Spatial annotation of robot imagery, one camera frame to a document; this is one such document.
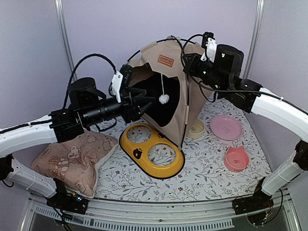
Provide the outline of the beige fabric pet tent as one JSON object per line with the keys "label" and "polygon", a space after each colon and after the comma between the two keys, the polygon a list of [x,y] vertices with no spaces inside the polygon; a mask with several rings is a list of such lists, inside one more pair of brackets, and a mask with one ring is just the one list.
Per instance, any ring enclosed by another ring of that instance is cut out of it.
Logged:
{"label": "beige fabric pet tent", "polygon": [[[202,54],[199,43],[188,42],[184,53]],[[156,130],[165,135],[180,148],[184,130],[186,90],[183,67],[180,61],[181,48],[175,41],[167,41],[150,48],[140,57],[135,56],[127,64],[133,68],[130,87],[145,89],[147,96],[155,97],[155,104],[146,111],[143,118]],[[159,102],[162,94],[161,74],[164,78],[165,94],[169,95],[166,104]],[[209,90],[201,90],[190,77],[190,103],[188,129],[202,111],[206,100],[212,95]]]}

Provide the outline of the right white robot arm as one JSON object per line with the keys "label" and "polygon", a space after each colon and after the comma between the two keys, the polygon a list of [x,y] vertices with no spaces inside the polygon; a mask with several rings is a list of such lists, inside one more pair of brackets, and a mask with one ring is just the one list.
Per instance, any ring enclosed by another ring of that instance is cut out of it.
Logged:
{"label": "right white robot arm", "polygon": [[215,58],[208,54],[182,53],[183,71],[201,88],[216,92],[237,108],[267,118],[300,138],[292,154],[273,173],[259,181],[249,206],[259,210],[268,198],[308,169],[308,113],[283,97],[249,79],[240,78],[244,54],[235,47],[219,44]]}

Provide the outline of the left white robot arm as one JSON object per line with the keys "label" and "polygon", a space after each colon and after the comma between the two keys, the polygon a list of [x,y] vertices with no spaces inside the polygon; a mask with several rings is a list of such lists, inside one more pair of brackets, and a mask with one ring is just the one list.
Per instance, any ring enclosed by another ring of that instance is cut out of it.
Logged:
{"label": "left white robot arm", "polygon": [[0,131],[0,178],[17,183],[45,198],[52,198],[61,208],[71,205],[64,183],[45,177],[13,157],[13,153],[41,144],[62,143],[76,138],[92,125],[121,116],[126,123],[138,120],[155,103],[146,90],[128,87],[128,81],[115,74],[111,82],[112,97],[96,88],[91,77],[68,85],[70,106],[53,111],[35,121]]}

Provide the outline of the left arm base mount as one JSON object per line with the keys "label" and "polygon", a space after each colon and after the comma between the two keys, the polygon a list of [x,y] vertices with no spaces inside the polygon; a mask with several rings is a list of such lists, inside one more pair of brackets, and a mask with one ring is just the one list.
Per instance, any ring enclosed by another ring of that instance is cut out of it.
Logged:
{"label": "left arm base mount", "polygon": [[61,211],[68,211],[82,215],[86,214],[89,200],[75,192],[69,192],[64,183],[59,179],[54,178],[53,180],[56,185],[56,194],[47,198],[46,204]]}

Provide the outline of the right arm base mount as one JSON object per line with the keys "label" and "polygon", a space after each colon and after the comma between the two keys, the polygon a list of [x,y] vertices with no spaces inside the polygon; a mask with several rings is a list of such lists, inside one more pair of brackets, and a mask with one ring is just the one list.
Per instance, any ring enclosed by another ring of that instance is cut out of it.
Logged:
{"label": "right arm base mount", "polygon": [[232,201],[232,207],[236,215],[255,212],[266,208],[269,209],[269,212],[263,211],[261,214],[254,214],[248,216],[248,221],[255,226],[261,226],[265,224],[265,222],[270,216],[270,213],[272,212],[272,206],[274,205],[272,196],[268,196],[261,190],[264,179],[265,178],[262,178],[258,182],[254,193],[251,196],[238,196]]}

